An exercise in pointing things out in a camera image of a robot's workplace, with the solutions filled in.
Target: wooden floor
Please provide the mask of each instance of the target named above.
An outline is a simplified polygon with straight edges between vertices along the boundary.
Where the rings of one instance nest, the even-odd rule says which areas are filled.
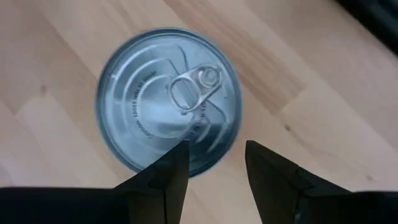
[[[96,126],[112,52],[155,27],[214,40],[242,83],[229,154],[189,183],[182,223],[260,223],[254,139],[350,190],[398,190],[398,58],[331,0],[0,0],[0,185],[114,187],[134,175]]]

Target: can rim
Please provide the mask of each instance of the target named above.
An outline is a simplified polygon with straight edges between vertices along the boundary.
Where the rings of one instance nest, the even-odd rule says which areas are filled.
[[[142,171],[141,168],[138,166],[135,166],[133,161],[128,160],[126,157],[124,157],[119,150],[118,144],[114,142],[112,139],[111,135],[109,134],[109,131],[104,123],[104,114],[101,110],[101,105],[103,105],[104,98],[101,99],[101,96],[103,96],[103,93],[105,91],[105,86],[108,83],[109,80],[109,74],[111,71],[113,71],[114,67],[118,64],[120,61],[120,58],[127,52],[128,48],[138,44],[141,41],[144,41],[146,38],[154,37],[157,35],[161,34],[177,34],[181,36],[187,36],[190,38],[198,39],[203,45],[205,45],[208,49],[210,49],[217,57],[221,60],[223,65],[226,67],[228,70],[228,73],[231,75],[234,75],[236,79],[238,80],[239,77],[232,66],[232,63],[228,60],[227,56],[221,52],[221,50],[218,48],[218,46],[208,40],[207,37],[204,37],[196,32],[187,30],[187,29],[182,29],[178,27],[164,27],[164,28],[157,28],[157,29],[150,29],[147,31],[144,31],[137,36],[134,36],[133,38],[127,40],[125,43],[123,43],[118,49],[110,56],[108,61],[106,62],[104,69],[101,72],[101,76],[99,77],[98,80],[98,85],[96,89],[96,99],[95,99],[95,115],[96,115],[96,122],[97,125],[100,129],[101,135],[106,143],[106,145],[109,147],[109,150],[114,154],[114,156],[121,161],[126,167],[129,169],[133,170],[134,172],[138,173]],[[239,84],[239,81],[233,80],[233,88],[235,93],[241,97],[241,87]],[[232,127],[232,133],[231,133],[231,138],[224,144],[225,150],[220,151],[219,153],[216,153],[213,155],[212,159],[207,161],[203,166],[200,168],[197,168],[195,170],[190,170],[189,176],[194,177],[196,175],[202,174],[203,172],[209,170],[211,167],[213,167],[217,162],[222,160],[222,158],[226,155],[226,153],[232,148],[232,145],[235,141],[235,139],[238,136],[239,129],[241,127],[242,123],[242,117],[243,117],[243,101],[240,98],[240,100],[237,101],[236,103],[236,114],[235,114],[235,121]]]

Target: pull tab ring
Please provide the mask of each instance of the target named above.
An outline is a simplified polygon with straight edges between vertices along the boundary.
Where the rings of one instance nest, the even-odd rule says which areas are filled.
[[[178,82],[183,80],[188,81],[190,90],[194,91],[196,94],[196,102],[193,106],[186,107],[182,106],[176,100],[173,93],[173,88],[175,88]],[[222,84],[221,68],[212,63],[202,64],[195,67],[177,77],[175,77],[171,84],[169,85],[170,99],[174,107],[181,113],[188,113],[196,110],[205,100],[207,100]]]

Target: metal can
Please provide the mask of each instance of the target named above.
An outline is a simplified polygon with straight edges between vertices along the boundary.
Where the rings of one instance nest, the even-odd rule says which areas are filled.
[[[230,149],[242,119],[237,75],[204,37],[155,29],[122,45],[99,80],[96,115],[113,154],[139,172],[184,140],[190,177]]]

